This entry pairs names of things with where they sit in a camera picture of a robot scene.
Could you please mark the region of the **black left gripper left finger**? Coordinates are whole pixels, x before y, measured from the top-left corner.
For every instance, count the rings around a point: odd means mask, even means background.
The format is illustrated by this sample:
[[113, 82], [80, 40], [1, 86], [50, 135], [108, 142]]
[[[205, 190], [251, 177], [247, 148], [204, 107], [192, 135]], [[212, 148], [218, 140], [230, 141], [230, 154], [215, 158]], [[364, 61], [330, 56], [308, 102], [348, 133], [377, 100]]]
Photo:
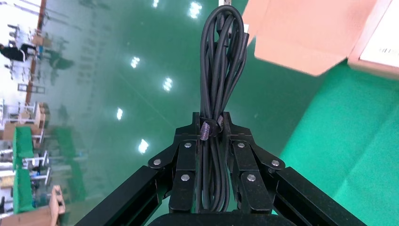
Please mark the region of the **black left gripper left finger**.
[[176, 129], [173, 143], [140, 167], [79, 226], [171, 226], [170, 214], [190, 214], [194, 206], [200, 114]]

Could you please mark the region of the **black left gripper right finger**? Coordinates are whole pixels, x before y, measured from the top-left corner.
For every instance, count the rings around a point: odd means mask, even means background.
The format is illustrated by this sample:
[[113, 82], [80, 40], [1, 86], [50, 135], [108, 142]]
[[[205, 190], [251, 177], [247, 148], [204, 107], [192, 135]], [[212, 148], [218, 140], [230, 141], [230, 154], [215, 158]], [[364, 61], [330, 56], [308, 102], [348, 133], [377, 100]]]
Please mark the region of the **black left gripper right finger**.
[[255, 143], [223, 113], [223, 143], [241, 223], [251, 226], [361, 226], [363, 222], [294, 168]]

